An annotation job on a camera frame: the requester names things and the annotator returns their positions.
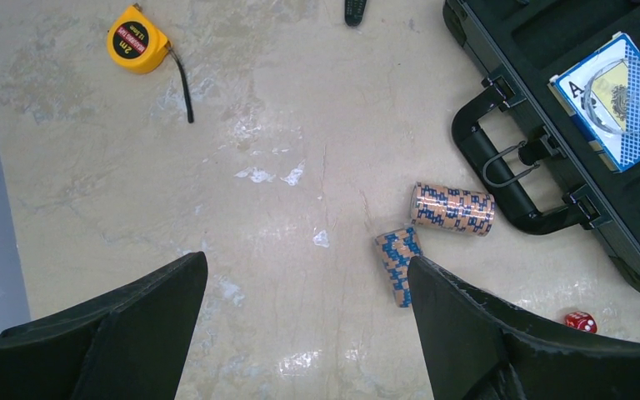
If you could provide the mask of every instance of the black strap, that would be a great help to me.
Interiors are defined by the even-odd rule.
[[[168,49],[172,59],[175,60],[177,64],[177,69],[180,71],[180,80],[182,80],[182,95],[185,97],[185,107],[187,108],[187,122],[193,123],[195,122],[195,117],[193,116],[193,101],[190,99],[190,89],[188,87],[188,78],[185,76],[185,69],[183,69],[183,63],[180,62],[180,58],[173,51],[173,48],[170,47]]]

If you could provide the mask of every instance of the yellow tape measure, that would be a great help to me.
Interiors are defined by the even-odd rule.
[[[132,73],[150,73],[170,53],[180,70],[187,121],[193,123],[193,105],[183,64],[165,33],[143,16],[141,6],[129,6],[112,25],[107,36],[107,50],[115,63]]]

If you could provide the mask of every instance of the red die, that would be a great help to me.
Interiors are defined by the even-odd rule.
[[[565,316],[565,324],[570,328],[576,328],[578,331],[596,333],[598,325],[595,323],[593,316],[587,312],[571,312]]]

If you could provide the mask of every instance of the black carrying case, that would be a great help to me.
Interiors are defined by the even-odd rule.
[[[640,163],[611,172],[548,88],[551,77],[617,32],[629,34],[640,49],[640,2],[446,0],[443,17],[486,76],[484,92],[455,116],[452,136],[502,213],[531,234],[577,224],[592,230],[640,292]],[[495,108],[526,134],[527,142],[511,149],[526,164],[514,166],[516,178],[534,163],[545,163],[563,190],[561,207],[539,211],[503,161],[504,149],[497,150],[479,126]]]

